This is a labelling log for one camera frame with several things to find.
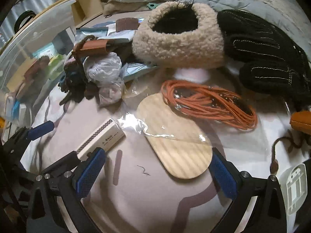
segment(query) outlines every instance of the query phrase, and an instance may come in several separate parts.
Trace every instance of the black knit mitten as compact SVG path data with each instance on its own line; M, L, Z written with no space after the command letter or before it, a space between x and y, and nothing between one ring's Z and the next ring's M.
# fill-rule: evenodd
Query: black knit mitten
M311 70L305 52L282 30L253 14L223 10L218 24L225 54L246 62L240 81L255 92L311 103Z

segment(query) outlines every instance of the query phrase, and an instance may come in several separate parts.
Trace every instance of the gray blanket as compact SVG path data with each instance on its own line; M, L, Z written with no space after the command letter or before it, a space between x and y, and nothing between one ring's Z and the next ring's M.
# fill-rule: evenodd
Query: gray blanket
M157 0L115 0L119 2L153 2ZM193 1L195 3L207 3L216 11L225 9L243 10L253 13L278 26L286 32L301 48L306 52L311 60L311 23L307 19L303 10L295 0L291 6L286 9L284 5L280 6L281 0L270 0L270 5L260 0L180 0Z

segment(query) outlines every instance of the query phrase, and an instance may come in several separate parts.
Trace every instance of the rounded wooden tray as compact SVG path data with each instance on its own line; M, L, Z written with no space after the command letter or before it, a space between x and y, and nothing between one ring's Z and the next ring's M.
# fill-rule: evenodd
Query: rounded wooden tray
M148 125L147 133L151 135L147 135L147 139L171 175L191 179L208 168L212 159L210 141L193 120L174 113L164 103L162 94L150 95L142 100L137 108L137 118Z

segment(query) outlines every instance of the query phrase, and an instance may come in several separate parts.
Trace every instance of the blue rubber pad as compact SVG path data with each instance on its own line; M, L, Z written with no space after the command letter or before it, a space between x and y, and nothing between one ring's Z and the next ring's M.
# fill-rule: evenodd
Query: blue rubber pad
M215 153L213 153L209 170L213 173L225 196L234 200L238 195L237 183Z
M100 149L76 182L76 193L82 199L90 192L99 172L105 164L105 151Z
M30 129L28 131L27 139L34 141L38 139L39 137L44 136L45 134L51 132L54 130L54 123L52 121L47 121L33 129Z

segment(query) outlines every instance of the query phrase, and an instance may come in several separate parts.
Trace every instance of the orange leather pouch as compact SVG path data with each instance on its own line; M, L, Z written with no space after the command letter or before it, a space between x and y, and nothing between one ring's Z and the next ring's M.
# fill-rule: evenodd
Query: orange leather pouch
M290 125L294 130L299 130L311 135L311 112L301 111L292 114Z
M90 40L85 42L80 50L75 50L74 48L73 52L79 57L108 54L110 52L110 44L108 44L108 42L109 39Z

